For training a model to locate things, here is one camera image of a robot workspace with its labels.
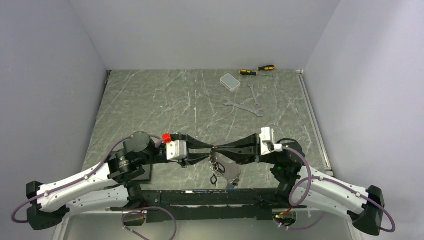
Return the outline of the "metal key organizer plate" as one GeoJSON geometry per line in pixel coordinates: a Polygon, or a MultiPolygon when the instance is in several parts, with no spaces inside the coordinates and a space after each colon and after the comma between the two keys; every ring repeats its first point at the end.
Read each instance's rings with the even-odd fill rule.
{"type": "Polygon", "coordinates": [[[217,153],[213,151],[212,156],[209,158],[209,163],[210,170],[213,172],[212,175],[217,176],[217,181],[219,178],[227,180],[227,191],[229,188],[235,189],[239,185],[241,170],[235,162],[228,163],[222,160],[217,153]]]}

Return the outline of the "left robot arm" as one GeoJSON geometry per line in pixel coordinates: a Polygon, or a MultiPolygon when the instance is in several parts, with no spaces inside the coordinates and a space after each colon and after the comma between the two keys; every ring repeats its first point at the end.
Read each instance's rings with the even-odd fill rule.
{"type": "Polygon", "coordinates": [[[26,210],[26,223],[33,230],[45,230],[64,219],[98,208],[139,209],[145,202],[140,187],[129,182],[145,173],[144,166],[176,162],[180,166],[195,165],[208,158],[207,153],[190,150],[211,149],[213,145],[188,134],[154,136],[138,131],[120,141],[103,160],[91,168],[65,179],[26,185],[31,206],[26,210]]]}

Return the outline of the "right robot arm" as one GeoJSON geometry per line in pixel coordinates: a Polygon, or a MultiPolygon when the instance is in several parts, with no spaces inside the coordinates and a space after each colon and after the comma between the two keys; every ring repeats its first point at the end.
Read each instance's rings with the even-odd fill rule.
{"type": "Polygon", "coordinates": [[[265,134],[215,145],[220,154],[237,165],[264,163],[278,182],[276,203],[282,208],[306,206],[332,213],[352,222],[362,233],[379,236],[384,230],[384,196],[379,187],[354,186],[320,172],[307,162],[300,144],[291,138],[278,141],[265,134]]]}

